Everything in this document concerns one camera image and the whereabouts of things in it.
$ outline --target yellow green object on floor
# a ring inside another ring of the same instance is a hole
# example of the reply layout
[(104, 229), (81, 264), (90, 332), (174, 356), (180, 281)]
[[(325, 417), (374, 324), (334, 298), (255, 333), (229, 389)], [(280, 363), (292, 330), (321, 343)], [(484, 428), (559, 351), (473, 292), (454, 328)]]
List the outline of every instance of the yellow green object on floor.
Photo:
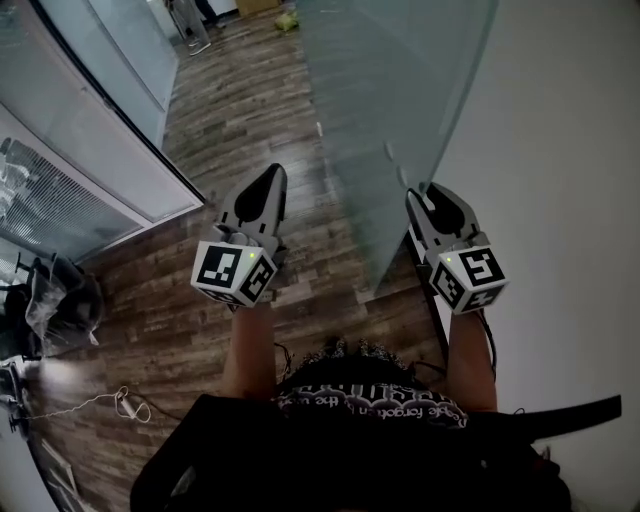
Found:
[(285, 12), (276, 18), (276, 27), (283, 32), (289, 32), (298, 26), (298, 12)]

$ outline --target wooden floor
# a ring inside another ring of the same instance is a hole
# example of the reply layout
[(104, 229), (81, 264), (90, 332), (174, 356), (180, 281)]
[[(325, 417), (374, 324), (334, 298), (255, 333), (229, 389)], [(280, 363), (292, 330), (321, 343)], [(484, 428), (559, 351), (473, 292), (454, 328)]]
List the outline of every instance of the wooden floor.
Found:
[[(106, 297), (100, 346), (29, 369), (37, 411), (127, 385), (182, 416), (201, 393), (218, 391), (231, 314), (189, 286), (191, 265), (219, 198), (271, 162), (289, 176), (281, 234), (291, 252), (274, 308), (276, 339), (295, 354), (294, 365), (334, 334), (382, 343), (407, 361), (442, 363), (409, 256), (398, 254), (377, 293), (366, 284), (325, 170), (300, 36), (273, 28), (278, 13), (231, 23), (196, 57), (181, 49), (164, 150), (210, 204), (85, 265)], [(35, 424), (71, 463), (89, 503), (124, 511), (136, 475), (176, 422), (156, 411), (148, 424), (121, 419), (103, 399)]]

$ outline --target forearm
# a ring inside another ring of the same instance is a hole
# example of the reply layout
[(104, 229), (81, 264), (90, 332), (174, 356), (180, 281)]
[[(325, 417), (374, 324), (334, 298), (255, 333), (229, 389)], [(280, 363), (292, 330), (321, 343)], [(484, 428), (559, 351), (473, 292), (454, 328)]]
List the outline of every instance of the forearm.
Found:
[(276, 386), (273, 311), (268, 303), (239, 308), (222, 374), (222, 395), (269, 400)]
[(451, 316), (447, 393), (468, 411), (497, 410), (491, 355), (475, 313)]

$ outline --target white marker cube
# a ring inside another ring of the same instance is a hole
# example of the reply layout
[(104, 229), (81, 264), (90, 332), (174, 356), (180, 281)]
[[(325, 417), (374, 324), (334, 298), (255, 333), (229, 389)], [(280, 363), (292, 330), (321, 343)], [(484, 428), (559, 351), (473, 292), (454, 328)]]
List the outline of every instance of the white marker cube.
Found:
[(490, 306), (509, 283), (488, 245), (439, 254), (429, 282), (454, 314)]
[(253, 307), (276, 271), (262, 247), (200, 242), (191, 286), (214, 300)]

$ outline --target white extension cord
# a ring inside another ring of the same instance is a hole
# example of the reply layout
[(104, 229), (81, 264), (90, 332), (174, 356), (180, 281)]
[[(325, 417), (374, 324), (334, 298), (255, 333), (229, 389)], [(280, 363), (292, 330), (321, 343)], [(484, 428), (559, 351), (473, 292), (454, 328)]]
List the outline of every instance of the white extension cord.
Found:
[[(151, 419), (151, 409), (149, 408), (149, 406), (145, 403), (142, 402), (137, 409), (134, 409), (133, 406), (131, 405), (131, 402), (129, 402), (129, 400), (127, 399), (127, 395), (129, 394), (129, 388), (127, 386), (122, 386), (116, 393), (109, 393), (109, 394), (105, 394), (105, 395), (98, 395), (95, 396), (93, 398), (90, 398), (89, 400), (87, 400), (86, 402), (77, 405), (71, 409), (66, 409), (64, 411), (56, 411), (56, 412), (50, 412), (49, 414), (42, 414), (41, 416), (27, 416), (26, 418), (24, 418), (25, 420), (39, 420), (42, 418), (51, 418), (53, 416), (60, 416), (62, 414), (69, 414), (72, 412), (75, 412), (79, 409), (82, 409), (85, 405), (89, 404), (90, 402), (95, 402), (96, 400), (98, 400), (99, 398), (111, 398), (113, 397), (113, 404), (114, 407), (116, 409), (116, 413), (118, 414), (118, 416), (120, 416), (121, 418), (127, 418), (130, 420), (136, 420), (139, 421), (140, 423), (149, 423), (149, 420)], [(118, 404), (122, 404), (122, 407), (124, 408), (125, 412), (127, 414), (121, 414), (120, 413), (120, 409), (118, 408)], [(138, 417), (138, 413), (140, 412), (140, 410), (146, 407), (147, 411), (149, 412), (149, 416), (147, 417), (147, 419), (141, 419)]]

